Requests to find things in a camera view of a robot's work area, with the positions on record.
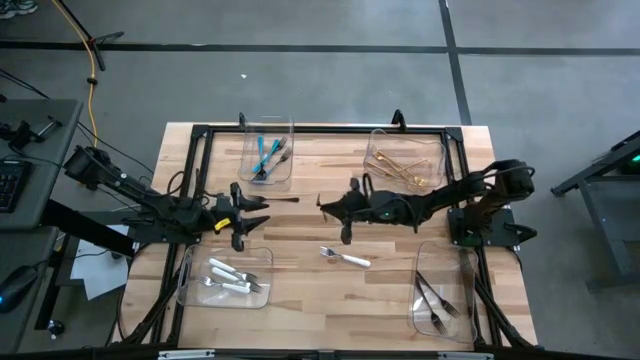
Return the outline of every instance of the computer mouse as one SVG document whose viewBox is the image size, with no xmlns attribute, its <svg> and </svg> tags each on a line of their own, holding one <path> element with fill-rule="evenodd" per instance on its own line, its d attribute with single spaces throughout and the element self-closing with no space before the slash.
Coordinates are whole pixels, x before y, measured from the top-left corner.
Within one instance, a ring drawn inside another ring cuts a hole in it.
<svg viewBox="0 0 640 360">
<path fill-rule="evenodd" d="M 33 266 L 22 265 L 0 283 L 0 313 L 16 308 L 38 278 Z"/>
</svg>

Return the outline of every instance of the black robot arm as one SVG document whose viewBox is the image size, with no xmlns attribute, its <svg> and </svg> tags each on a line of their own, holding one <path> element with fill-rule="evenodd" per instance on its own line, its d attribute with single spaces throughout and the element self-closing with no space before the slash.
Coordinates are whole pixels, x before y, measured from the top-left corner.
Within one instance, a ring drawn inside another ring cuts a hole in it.
<svg viewBox="0 0 640 360">
<path fill-rule="evenodd" d="M 351 243 L 351 224 L 369 222 L 405 225 L 418 231 L 418 226 L 433 214 L 466 199 L 483 198 L 465 207 L 465 223 L 471 231 L 491 224 L 491 216 L 504 205 L 525 199 L 534 191 L 533 168 L 519 160 L 496 161 L 482 171 L 471 172 L 464 178 L 432 191 L 428 195 L 409 195 L 391 191 L 375 191 L 369 174 L 362 177 L 363 192 L 357 179 L 351 179 L 351 190 L 340 200 L 318 206 L 323 213 L 339 219 L 343 225 L 341 240 Z M 495 178 L 494 184 L 487 182 Z"/>
<path fill-rule="evenodd" d="M 250 201 L 242 195 L 237 183 L 231 184 L 231 195 L 211 195 L 215 204 L 207 209 L 202 205 L 204 195 L 199 198 L 173 196 L 180 187 L 161 194 L 140 181 L 129 177 L 111 163 L 109 154 L 94 147 L 76 147 L 74 154 L 64 164 L 65 175 L 87 186 L 97 189 L 104 185 L 140 204 L 141 219 L 132 222 L 137 227 L 151 227 L 152 233 L 167 242 L 188 243 L 184 239 L 196 239 L 205 231 L 216 234 L 224 227 L 231 227 L 232 246 L 236 251 L 244 250 L 242 236 L 269 219 L 261 216 L 243 219 L 240 211 L 255 211 L 269 207 L 267 204 Z"/>
</svg>

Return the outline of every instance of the yellow tag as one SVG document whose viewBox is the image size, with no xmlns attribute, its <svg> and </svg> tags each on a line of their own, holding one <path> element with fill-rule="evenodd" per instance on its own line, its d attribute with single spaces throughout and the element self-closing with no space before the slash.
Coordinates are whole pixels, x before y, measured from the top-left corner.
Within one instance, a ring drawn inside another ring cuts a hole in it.
<svg viewBox="0 0 640 360">
<path fill-rule="evenodd" d="M 216 231 L 218 231 L 229 224 L 231 224 L 231 220 L 229 220 L 229 218 L 226 218 L 224 220 L 218 221 L 218 223 L 216 224 L 216 226 L 214 226 L 214 228 L 216 229 Z"/>
</svg>

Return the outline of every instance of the gray desk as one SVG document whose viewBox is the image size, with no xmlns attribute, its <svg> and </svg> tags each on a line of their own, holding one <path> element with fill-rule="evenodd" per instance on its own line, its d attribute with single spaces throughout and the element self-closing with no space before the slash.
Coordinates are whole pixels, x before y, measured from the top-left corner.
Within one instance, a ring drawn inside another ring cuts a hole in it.
<svg viewBox="0 0 640 360">
<path fill-rule="evenodd" d="M 45 135 L 40 144 L 30 143 L 22 149 L 25 155 L 61 164 L 76 130 L 82 104 L 76 100 L 9 100 L 0 104 L 0 121 L 16 128 L 21 120 L 35 131 L 42 129 L 53 116 L 62 127 Z M 0 140 L 0 159 L 14 154 L 8 142 Z M 33 163 L 31 175 L 11 214 L 0 214 L 1 230 L 27 230 L 40 224 L 40 218 L 55 185 L 60 168 L 53 164 L 29 160 Z"/>
<path fill-rule="evenodd" d="M 31 231 L 2 233 L 0 241 L 0 281 L 21 265 L 32 265 L 51 256 L 58 231 L 42 227 Z M 47 263 L 38 266 L 38 280 L 31 286 L 22 303 L 13 311 L 0 314 L 0 353 L 18 350 L 20 340 L 29 320 L 29 314 L 44 279 Z"/>
</svg>

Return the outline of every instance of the yellow cable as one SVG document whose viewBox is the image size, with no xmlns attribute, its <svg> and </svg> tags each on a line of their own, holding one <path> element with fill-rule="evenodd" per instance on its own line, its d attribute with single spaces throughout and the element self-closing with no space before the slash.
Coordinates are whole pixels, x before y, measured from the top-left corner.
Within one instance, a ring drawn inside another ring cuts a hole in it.
<svg viewBox="0 0 640 360">
<path fill-rule="evenodd" d="M 90 79 L 95 80 L 96 79 L 96 65 L 95 65 L 95 63 L 93 61 L 93 54 L 91 53 L 91 49 L 89 49 L 89 45 L 87 44 L 87 41 L 84 39 L 84 36 L 82 36 L 82 33 L 80 32 L 80 29 L 78 29 L 76 24 L 74 24 L 73 21 L 71 21 L 71 19 L 69 18 L 69 15 L 67 15 L 66 11 L 64 11 L 64 9 L 62 9 L 60 4 L 58 4 L 58 2 L 56 0 L 51 0 L 51 2 L 53 2 L 53 5 L 55 5 L 58 8 L 58 10 L 62 14 L 62 16 L 64 16 L 64 18 L 67 20 L 69 25 L 71 25 L 73 30 L 75 30 L 76 34 L 78 34 L 78 37 L 80 37 L 80 40 L 82 40 L 82 44 L 84 45 L 84 48 L 87 50 L 87 55 L 89 55 L 89 62 L 91 63 L 91 76 L 90 76 Z M 94 134 L 93 146 L 94 147 L 98 147 L 98 128 L 96 127 L 96 120 L 93 117 L 93 106 L 92 106 L 94 86 L 95 86 L 94 84 L 89 83 L 89 101 L 88 101 L 87 108 L 89 109 L 89 118 L 91 119 L 91 127 L 93 128 L 93 134 Z"/>
</svg>

